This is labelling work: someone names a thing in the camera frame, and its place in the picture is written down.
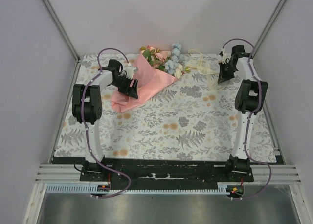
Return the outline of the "pink wrapping paper sheet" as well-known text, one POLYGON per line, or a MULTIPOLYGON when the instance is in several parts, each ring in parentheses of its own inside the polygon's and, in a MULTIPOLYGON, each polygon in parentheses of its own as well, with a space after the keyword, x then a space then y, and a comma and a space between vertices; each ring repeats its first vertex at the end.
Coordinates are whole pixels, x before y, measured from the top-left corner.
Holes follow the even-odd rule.
POLYGON ((134 66, 138 68, 138 72, 134 74, 134 79, 138 80, 138 98, 127 97, 115 90, 111 97, 111 104, 112 109, 118 113, 124 113, 143 105, 157 93, 178 80, 166 72, 152 68, 142 54, 138 55, 134 66))

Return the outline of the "cream ribbon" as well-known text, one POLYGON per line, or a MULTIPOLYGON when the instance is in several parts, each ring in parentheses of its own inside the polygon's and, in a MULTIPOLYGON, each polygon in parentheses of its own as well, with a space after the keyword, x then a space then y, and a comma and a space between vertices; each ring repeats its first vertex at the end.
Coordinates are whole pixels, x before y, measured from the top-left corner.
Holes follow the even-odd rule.
POLYGON ((217 81, 214 78, 218 76, 219 72, 211 69, 211 65, 204 59, 204 54, 190 49, 187 50, 187 55, 189 60, 185 63, 186 69, 194 69, 199 74, 205 75, 207 77, 208 87, 211 90, 217 90, 217 81))

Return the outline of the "pink fake rose stem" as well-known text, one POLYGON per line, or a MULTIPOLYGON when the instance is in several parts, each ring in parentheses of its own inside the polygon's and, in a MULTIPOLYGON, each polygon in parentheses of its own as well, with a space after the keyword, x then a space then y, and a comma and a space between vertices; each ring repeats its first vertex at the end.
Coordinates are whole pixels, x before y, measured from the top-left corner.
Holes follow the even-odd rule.
POLYGON ((162 51, 160 49, 156 49, 152 54, 152 67, 158 68, 160 65, 164 64, 170 56, 170 51, 162 51))

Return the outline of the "orange fake rose stem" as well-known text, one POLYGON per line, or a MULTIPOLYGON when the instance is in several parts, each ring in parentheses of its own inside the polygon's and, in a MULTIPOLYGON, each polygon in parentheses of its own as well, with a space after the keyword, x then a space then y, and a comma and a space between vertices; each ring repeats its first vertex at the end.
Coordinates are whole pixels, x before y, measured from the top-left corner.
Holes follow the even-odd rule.
POLYGON ((159 48, 142 46, 139 50, 150 64, 159 64, 161 62, 161 59, 157 57, 157 54, 161 52, 159 48))

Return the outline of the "blue fake hydrangea stem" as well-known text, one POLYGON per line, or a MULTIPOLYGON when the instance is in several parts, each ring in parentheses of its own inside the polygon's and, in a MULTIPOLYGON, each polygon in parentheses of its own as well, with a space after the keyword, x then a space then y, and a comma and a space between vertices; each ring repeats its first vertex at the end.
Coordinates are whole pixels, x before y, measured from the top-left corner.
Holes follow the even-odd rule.
POLYGON ((179 67, 182 45, 180 43, 173 43, 171 47, 172 50, 170 53, 170 57, 164 64, 164 70, 168 74, 174 75, 176 69, 179 67))

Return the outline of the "green leafy rose stem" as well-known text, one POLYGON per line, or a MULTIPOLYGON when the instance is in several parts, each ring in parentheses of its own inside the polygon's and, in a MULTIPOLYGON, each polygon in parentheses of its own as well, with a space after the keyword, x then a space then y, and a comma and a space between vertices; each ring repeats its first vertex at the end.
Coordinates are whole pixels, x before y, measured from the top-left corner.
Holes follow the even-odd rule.
POLYGON ((181 63, 175 63, 172 61, 167 61, 166 63, 159 65, 157 69, 166 72, 167 74, 172 75, 177 79, 180 79, 185 74, 191 72, 189 67, 183 67, 181 63))

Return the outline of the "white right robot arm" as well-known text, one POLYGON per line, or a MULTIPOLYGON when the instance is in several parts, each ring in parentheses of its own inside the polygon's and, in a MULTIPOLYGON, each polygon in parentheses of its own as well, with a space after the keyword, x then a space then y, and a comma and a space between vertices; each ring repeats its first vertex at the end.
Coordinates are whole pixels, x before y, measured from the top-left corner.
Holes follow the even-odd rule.
POLYGON ((238 126, 235 143, 226 161, 224 176, 234 182, 242 174, 250 172, 250 142, 252 129, 257 114, 262 109, 268 89, 268 83, 262 81, 254 67, 251 53, 247 53, 243 45, 232 47, 226 53, 223 47, 220 52, 218 84, 231 80, 237 73, 241 84, 235 97, 235 109, 238 111, 238 126))

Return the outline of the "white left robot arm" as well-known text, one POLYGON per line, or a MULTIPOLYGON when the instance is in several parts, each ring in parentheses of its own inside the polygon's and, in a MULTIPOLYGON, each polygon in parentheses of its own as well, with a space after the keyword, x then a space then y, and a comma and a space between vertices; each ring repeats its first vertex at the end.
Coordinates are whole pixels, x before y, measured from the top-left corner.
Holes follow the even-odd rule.
POLYGON ((86 156, 89 163, 97 163, 91 169, 91 176, 97 181, 103 181, 108 175, 104 163, 104 153, 100 144, 99 120, 101 119, 101 91, 108 86, 117 87, 119 93, 138 99, 138 80, 134 74, 138 68, 128 64, 123 68, 115 59, 110 59, 107 67, 101 67, 97 74, 87 84, 75 84, 72 92, 72 115, 80 123, 84 135, 86 156))

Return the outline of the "floral patterned table mat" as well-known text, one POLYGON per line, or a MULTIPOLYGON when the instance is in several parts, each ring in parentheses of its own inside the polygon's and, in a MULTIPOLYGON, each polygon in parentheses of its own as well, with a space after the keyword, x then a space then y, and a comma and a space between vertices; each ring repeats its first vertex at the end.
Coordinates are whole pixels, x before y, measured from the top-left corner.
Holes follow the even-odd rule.
MULTIPOLYGON (((124 113, 112 109, 110 86, 101 93, 99 122, 105 157, 225 161, 232 151, 238 125, 234 100, 241 79, 215 88, 197 70, 185 74, 143 105, 124 113)), ((83 131, 70 103, 55 157, 85 157, 83 131)), ((274 145, 263 110, 251 134, 250 156, 276 163, 274 145)))

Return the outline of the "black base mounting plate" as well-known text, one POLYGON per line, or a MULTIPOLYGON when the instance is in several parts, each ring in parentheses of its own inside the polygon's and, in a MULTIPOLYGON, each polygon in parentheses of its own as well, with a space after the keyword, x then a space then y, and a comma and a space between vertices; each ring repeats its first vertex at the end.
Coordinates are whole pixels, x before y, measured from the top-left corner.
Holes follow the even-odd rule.
POLYGON ((97 163, 82 162, 80 181, 109 182, 114 189, 124 188, 216 188, 219 182, 253 182, 248 174, 228 173, 226 162, 104 159, 97 163))

